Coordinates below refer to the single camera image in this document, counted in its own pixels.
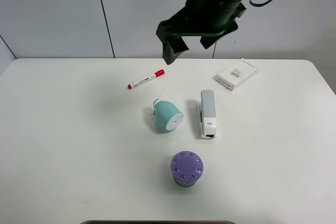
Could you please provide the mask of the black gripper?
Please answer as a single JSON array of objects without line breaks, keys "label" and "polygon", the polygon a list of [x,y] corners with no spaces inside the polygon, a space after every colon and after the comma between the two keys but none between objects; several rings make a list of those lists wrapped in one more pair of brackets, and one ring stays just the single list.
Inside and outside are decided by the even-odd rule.
[{"label": "black gripper", "polygon": [[246,7],[240,1],[187,0],[171,18],[159,23],[156,35],[163,44],[162,58],[167,65],[189,48],[182,37],[201,37],[205,49],[238,29]]}]

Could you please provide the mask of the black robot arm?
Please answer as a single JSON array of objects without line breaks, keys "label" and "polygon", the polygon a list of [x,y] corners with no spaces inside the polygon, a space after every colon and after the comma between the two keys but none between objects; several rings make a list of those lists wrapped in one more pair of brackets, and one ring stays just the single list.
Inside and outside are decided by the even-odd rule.
[{"label": "black robot arm", "polygon": [[207,49],[237,30],[235,21],[246,8],[242,0],[186,0],[171,18],[159,23],[156,35],[163,45],[162,57],[170,65],[188,46],[183,37],[200,37]]}]

